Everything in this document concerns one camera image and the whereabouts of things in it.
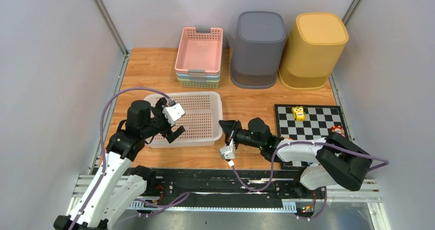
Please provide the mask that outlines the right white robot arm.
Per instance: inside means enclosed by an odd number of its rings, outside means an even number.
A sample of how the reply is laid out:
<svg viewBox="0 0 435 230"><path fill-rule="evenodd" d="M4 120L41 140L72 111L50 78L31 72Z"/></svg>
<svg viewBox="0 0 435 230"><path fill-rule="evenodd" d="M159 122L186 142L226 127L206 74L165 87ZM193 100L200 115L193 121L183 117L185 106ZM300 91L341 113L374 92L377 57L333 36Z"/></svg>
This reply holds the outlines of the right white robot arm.
<svg viewBox="0 0 435 230"><path fill-rule="evenodd" d="M374 160L367 152L341 134L332 132L315 140L291 140L271 133L260 118L254 118L243 129L240 121L220 120L225 134L225 147L220 149L221 158L235 169L233 159L238 145L254 147L270 163L307 162L314 166L304 167L293 183L296 196L306 198L313 190L328 185L340 185L350 190L360 190Z"/></svg>

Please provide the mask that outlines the blue perforated basket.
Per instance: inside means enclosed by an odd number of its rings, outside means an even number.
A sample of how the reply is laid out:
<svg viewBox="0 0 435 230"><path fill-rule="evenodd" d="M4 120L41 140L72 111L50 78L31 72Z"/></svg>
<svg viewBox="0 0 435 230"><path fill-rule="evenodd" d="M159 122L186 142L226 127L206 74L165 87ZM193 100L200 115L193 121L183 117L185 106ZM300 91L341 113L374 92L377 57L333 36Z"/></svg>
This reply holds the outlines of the blue perforated basket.
<svg viewBox="0 0 435 230"><path fill-rule="evenodd" d="M180 79L205 79L205 80L219 80L221 74L211 75L204 73L176 73L177 77Z"/></svg>

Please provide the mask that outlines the yellow slatted waste bin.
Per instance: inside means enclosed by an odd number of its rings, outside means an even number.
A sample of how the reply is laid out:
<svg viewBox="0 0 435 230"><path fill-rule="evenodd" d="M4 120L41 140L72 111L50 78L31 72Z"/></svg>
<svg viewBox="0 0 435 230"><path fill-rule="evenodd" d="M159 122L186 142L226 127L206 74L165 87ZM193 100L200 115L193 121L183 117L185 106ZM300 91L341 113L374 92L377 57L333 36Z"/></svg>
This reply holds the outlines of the yellow slatted waste bin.
<svg viewBox="0 0 435 230"><path fill-rule="evenodd" d="M325 86L349 35L334 13L299 14L282 53L278 77L289 90L312 91Z"/></svg>

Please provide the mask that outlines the pink perforated basket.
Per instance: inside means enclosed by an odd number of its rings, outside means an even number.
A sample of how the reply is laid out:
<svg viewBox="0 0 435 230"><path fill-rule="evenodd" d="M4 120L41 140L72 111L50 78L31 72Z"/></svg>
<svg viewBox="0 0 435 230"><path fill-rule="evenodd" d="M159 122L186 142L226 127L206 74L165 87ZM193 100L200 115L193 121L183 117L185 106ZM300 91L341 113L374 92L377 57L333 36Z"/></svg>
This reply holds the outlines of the pink perforated basket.
<svg viewBox="0 0 435 230"><path fill-rule="evenodd" d="M217 75L221 70L224 30L185 27L174 68L178 73Z"/></svg>

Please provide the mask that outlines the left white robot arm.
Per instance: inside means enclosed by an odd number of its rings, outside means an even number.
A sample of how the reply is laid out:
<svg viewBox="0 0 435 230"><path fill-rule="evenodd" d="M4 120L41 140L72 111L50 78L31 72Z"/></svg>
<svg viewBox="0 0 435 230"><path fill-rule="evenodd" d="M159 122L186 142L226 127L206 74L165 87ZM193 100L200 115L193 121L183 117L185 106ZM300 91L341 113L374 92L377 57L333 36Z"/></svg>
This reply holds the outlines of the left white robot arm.
<svg viewBox="0 0 435 230"><path fill-rule="evenodd" d="M172 131L185 114L181 104L166 98L160 98L154 106L145 100L132 102L126 119L110 137L103 162L79 203L68 215L58 216L53 227L111 229L135 198L153 195L157 189L155 172L144 166L134 168L120 189L115 187L147 139L160 134L172 143L185 131L183 126Z"/></svg>

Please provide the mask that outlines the white perforated basket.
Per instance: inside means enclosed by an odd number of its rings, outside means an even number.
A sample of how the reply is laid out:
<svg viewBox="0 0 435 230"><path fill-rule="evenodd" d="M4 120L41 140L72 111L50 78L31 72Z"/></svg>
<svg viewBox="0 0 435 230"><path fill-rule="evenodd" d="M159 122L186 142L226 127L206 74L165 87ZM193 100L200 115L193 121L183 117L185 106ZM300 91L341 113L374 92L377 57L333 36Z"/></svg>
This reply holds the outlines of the white perforated basket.
<svg viewBox="0 0 435 230"><path fill-rule="evenodd" d="M168 95L179 103L185 115L173 130L183 126L185 131L172 143L161 134L149 144L151 148L212 146L223 134L219 121L223 119L221 96L215 91L172 92Z"/></svg>

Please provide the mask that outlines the green perforated basket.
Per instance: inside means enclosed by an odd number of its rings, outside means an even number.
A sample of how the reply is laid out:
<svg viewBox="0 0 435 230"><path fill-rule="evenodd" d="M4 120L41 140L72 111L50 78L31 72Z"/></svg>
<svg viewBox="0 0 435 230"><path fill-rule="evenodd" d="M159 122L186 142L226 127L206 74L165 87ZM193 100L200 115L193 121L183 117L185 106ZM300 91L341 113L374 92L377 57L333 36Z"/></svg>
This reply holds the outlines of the green perforated basket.
<svg viewBox="0 0 435 230"><path fill-rule="evenodd" d="M178 81L182 87L186 88L205 88L217 89L219 87L219 80L206 80L206 79L181 79Z"/></svg>

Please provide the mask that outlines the grey slatted waste bin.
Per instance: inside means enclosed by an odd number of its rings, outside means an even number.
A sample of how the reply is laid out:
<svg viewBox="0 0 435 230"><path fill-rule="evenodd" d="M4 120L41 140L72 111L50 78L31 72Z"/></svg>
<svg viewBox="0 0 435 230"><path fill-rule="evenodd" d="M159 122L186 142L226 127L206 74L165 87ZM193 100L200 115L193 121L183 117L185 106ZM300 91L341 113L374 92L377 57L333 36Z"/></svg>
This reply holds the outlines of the grey slatted waste bin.
<svg viewBox="0 0 435 230"><path fill-rule="evenodd" d="M247 11L238 18L230 77L244 89L267 89L278 77L287 40L283 18L271 11Z"/></svg>

